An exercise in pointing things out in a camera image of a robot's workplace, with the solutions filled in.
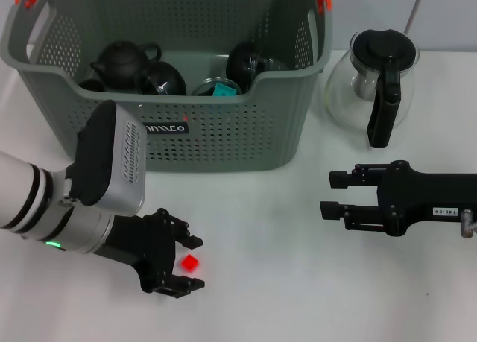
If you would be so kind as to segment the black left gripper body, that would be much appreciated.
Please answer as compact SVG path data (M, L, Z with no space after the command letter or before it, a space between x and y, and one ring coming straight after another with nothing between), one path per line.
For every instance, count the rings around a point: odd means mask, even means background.
M142 218L115 216L106 240L94 254L131 266L146 293L177 293L172 277L175 240L165 209Z

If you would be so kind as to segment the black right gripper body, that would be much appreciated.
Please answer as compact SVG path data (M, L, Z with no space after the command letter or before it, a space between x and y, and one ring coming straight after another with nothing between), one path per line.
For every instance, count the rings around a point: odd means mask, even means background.
M461 236L476 233L476 175L429 174L415 171L408 162L392 162L389 189L377 187L378 206L391 209L391 231L400 237L419 222L456 222Z

